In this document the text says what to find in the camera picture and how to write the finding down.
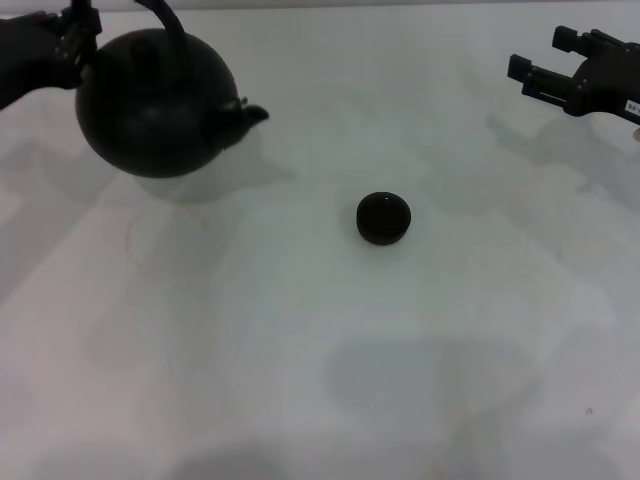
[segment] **black kettle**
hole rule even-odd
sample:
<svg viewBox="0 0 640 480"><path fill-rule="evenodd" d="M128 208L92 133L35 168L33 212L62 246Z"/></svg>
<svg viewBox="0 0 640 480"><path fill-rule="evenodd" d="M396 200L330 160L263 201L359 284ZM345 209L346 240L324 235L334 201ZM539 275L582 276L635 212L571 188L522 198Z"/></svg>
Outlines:
<svg viewBox="0 0 640 480"><path fill-rule="evenodd" d="M239 142L266 110L238 97L222 58L185 33L164 0L136 0L164 29L134 31L96 52L76 96L91 147L143 177L174 177Z"/></svg>

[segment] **white table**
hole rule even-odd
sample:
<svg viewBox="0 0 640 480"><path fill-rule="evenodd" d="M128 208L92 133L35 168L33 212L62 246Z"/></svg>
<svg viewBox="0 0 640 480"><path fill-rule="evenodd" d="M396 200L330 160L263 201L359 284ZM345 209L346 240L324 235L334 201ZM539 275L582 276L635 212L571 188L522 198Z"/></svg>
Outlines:
<svg viewBox="0 0 640 480"><path fill-rule="evenodd" d="M180 17L272 114L205 169L116 171L68 92L0 115L0 478L637 479L640 144L506 69L640 4Z"/></svg>

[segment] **label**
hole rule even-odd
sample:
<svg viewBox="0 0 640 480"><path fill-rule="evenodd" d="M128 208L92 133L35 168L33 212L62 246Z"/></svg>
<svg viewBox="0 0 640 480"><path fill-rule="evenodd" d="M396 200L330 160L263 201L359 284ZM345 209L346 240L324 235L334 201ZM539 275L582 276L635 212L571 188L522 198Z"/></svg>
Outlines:
<svg viewBox="0 0 640 480"><path fill-rule="evenodd" d="M627 100L627 105L624 107L627 112L631 112L634 115L638 115L640 117L640 103L632 102L631 100Z"/></svg>

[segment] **small black object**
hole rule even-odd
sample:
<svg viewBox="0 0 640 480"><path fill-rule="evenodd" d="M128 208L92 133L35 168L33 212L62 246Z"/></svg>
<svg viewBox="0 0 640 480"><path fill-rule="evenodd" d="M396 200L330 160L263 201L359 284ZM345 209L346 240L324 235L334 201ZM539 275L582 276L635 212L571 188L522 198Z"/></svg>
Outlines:
<svg viewBox="0 0 640 480"><path fill-rule="evenodd" d="M358 205L356 224L360 235L375 245L391 245L400 240L411 224L411 209L398 195L377 192Z"/></svg>

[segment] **black cap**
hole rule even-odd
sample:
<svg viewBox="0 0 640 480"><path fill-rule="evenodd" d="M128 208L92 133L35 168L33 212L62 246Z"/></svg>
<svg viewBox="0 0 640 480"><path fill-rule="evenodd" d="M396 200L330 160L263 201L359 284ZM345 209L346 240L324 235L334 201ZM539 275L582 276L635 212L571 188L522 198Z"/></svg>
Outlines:
<svg viewBox="0 0 640 480"><path fill-rule="evenodd" d="M391 245L400 240L411 224L411 209L399 196L388 192L367 195L358 205L358 231L375 245Z"/></svg>

